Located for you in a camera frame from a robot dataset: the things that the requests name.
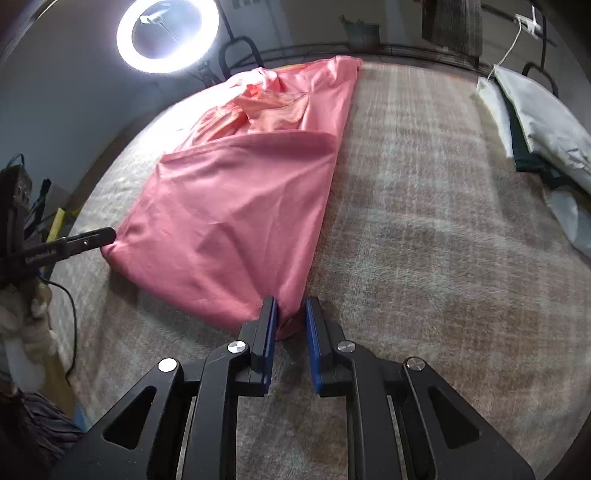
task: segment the black cable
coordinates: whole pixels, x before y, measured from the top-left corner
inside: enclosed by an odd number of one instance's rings
[[[46,283],[48,285],[53,285],[54,287],[60,288],[63,291],[65,291],[66,294],[68,295],[68,298],[70,299],[70,303],[72,304],[72,313],[74,315],[74,348],[73,348],[73,353],[72,353],[72,363],[70,364],[70,368],[66,371],[66,381],[68,381],[70,374],[74,371],[74,369],[76,367],[76,352],[78,350],[78,317],[76,316],[76,305],[74,304],[74,299],[72,298],[72,294],[63,285],[60,285],[59,283],[51,281],[51,280],[46,280],[45,278],[42,278],[42,277],[39,277],[39,280],[41,280],[43,283]]]
[[[22,152],[16,153],[12,156],[12,158],[10,160],[8,160],[8,163],[6,164],[6,168],[8,168],[10,165],[13,164],[13,162],[18,158],[21,157],[21,163],[22,166],[25,166],[25,155]]]

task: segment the bed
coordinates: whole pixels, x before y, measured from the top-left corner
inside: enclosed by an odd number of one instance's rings
[[[475,83],[366,63],[353,94],[307,291],[378,356],[425,358],[544,478],[591,409],[591,270],[507,160]],[[162,113],[125,149],[72,234],[117,227],[160,155],[201,112]],[[98,251],[59,263],[79,318],[73,389],[91,422],[165,356],[231,335],[139,290]],[[72,357],[67,298],[51,306]],[[241,400],[241,478],[346,478],[345,405],[311,388],[305,336],[277,345],[265,398]]]

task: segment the pink fabric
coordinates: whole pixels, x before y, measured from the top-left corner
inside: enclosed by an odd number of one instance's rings
[[[212,105],[236,95],[162,157],[102,248],[110,265],[232,332],[273,295],[278,338],[297,330],[286,320],[300,309],[360,65],[335,57],[256,69],[198,93]]]

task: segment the blue gripper pad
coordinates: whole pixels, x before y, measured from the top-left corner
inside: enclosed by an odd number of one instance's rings
[[[273,299],[271,307],[271,321],[267,329],[265,340],[265,365],[263,368],[262,386],[265,394],[271,385],[271,374],[273,373],[273,355],[275,354],[275,331],[277,330],[277,301]]]
[[[308,354],[310,355],[310,370],[312,373],[312,384],[314,392],[320,394],[322,389],[322,377],[320,376],[320,348],[318,346],[318,335],[314,323],[312,302],[306,301],[306,335],[308,337]]]

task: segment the ring light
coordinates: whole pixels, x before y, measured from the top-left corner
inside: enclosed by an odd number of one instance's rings
[[[189,0],[201,15],[201,28],[192,40],[183,43],[171,55],[163,59],[149,59],[134,47],[134,25],[152,5],[161,0],[137,0],[124,13],[117,29],[117,47],[121,57],[133,68],[147,73],[171,73],[198,61],[212,46],[219,26],[219,14],[213,0]]]

